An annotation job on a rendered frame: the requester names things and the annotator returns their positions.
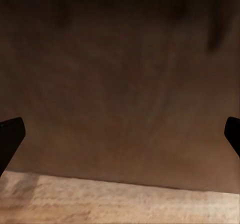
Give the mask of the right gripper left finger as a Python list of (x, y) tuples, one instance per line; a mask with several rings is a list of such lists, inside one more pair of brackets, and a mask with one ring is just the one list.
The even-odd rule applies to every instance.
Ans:
[(22, 117), (0, 122), (0, 177), (26, 136)]

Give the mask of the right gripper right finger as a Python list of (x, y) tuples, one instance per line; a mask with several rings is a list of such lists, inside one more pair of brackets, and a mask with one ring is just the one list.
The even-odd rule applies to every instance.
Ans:
[(228, 117), (224, 135), (240, 157), (240, 119)]

